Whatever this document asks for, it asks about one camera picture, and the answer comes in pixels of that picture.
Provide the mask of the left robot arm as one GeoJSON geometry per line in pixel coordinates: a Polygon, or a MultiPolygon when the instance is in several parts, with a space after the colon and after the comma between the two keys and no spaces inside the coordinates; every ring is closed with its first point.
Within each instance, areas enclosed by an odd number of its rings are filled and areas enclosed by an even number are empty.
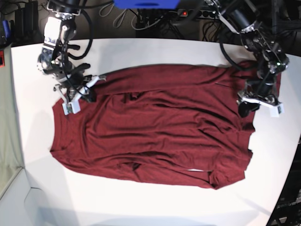
{"type": "Polygon", "coordinates": [[[242,67],[226,53],[222,39],[219,45],[224,57],[236,69],[247,72],[257,70],[257,78],[246,80],[238,92],[238,113],[242,118],[260,106],[267,107],[272,117],[284,112],[278,99],[277,77],[287,69],[289,58],[275,41],[269,29],[258,19],[259,12],[250,0],[207,0],[214,7],[219,20],[233,33],[238,34],[242,45],[253,53],[256,63],[242,67]]]}

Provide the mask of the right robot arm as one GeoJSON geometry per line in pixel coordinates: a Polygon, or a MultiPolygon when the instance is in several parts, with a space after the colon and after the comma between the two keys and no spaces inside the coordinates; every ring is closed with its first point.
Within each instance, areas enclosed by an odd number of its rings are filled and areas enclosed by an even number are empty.
{"type": "Polygon", "coordinates": [[[44,42],[38,57],[37,67],[44,75],[51,75],[57,81],[53,90],[58,92],[70,111],[80,99],[88,103],[96,101],[92,87],[103,76],[84,75],[91,67],[88,63],[74,66],[72,60],[82,60],[89,53],[93,43],[93,24],[86,9],[91,9],[85,0],[50,0],[47,9],[55,15],[49,17],[44,28],[44,42]],[[69,44],[76,34],[75,17],[83,15],[88,23],[89,41],[84,53],[75,56],[70,49],[79,50],[78,45],[69,44]]]}

